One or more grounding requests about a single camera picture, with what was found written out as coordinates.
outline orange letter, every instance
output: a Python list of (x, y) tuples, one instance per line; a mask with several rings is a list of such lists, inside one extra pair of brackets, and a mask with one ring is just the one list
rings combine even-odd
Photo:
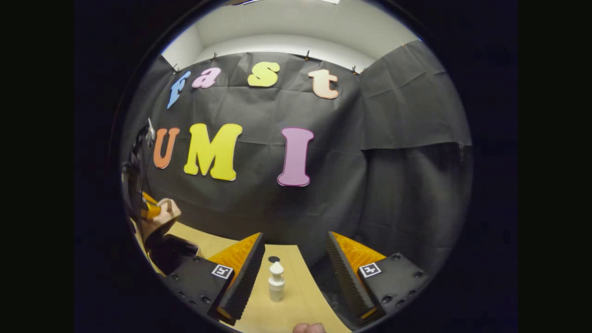
[(154, 147), (154, 165), (157, 168), (164, 169), (169, 165), (170, 156), (173, 154), (173, 145), (175, 144), (175, 138), (179, 134), (179, 129), (174, 127), (169, 131), (169, 143), (166, 145), (165, 157), (160, 157), (160, 151), (162, 150), (162, 140), (166, 135), (166, 129), (159, 129), (156, 132), (156, 146)]
[(329, 88), (329, 81), (337, 82), (335, 75), (329, 75), (327, 69), (319, 69), (308, 73), (308, 76), (313, 78), (313, 91), (316, 96), (332, 100), (339, 96), (339, 92)]

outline purple letter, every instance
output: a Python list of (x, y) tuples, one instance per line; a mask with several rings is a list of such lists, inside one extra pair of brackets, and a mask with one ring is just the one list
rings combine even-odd
[(201, 72), (201, 76), (193, 81), (191, 84), (194, 88), (209, 88), (214, 84), (216, 76), (220, 74), (222, 70), (218, 67), (206, 69)]
[(282, 186), (306, 186), (310, 177), (306, 175), (306, 150), (308, 142), (314, 134), (299, 127), (286, 127), (282, 130), (286, 138), (286, 157), (284, 171), (278, 176), (278, 184)]

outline white bottle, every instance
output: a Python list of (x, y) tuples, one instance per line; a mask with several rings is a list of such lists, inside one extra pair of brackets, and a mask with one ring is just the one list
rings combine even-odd
[(271, 301), (279, 302), (284, 296), (284, 278), (282, 276), (284, 273), (284, 268), (279, 264), (279, 261), (276, 261), (273, 265), (271, 265), (269, 271), (272, 274), (268, 279), (269, 297), (271, 298)]

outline black fabric backdrop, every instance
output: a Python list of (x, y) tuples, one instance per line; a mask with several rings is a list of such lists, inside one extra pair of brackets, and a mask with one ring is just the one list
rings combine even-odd
[[(250, 87), (251, 68), (263, 61), (279, 63), (278, 82)], [(215, 84), (192, 88), (212, 67), (222, 70)], [(317, 69), (338, 77), (332, 85), (339, 97), (313, 93), (307, 74)], [(171, 85), (187, 71), (179, 99), (167, 110)], [(149, 162), (145, 190), (157, 200), (174, 199), (179, 220), (195, 229), (231, 239), (263, 232), (267, 244), (297, 244), (352, 329), (326, 258), (328, 230), (385, 255), (401, 251), (432, 276), (461, 230), (472, 181), (471, 138), (448, 74), (421, 41), (393, 50), (361, 75), (321, 60), (267, 52), (222, 56), (175, 74), (160, 57), (128, 112), (122, 160), (148, 117), (155, 129), (181, 132), (167, 168)], [(195, 123), (207, 125), (210, 139), (224, 124), (243, 127), (234, 150), (235, 181), (184, 173)], [(289, 126), (315, 135), (306, 187), (276, 181), (285, 153), (281, 130)]]

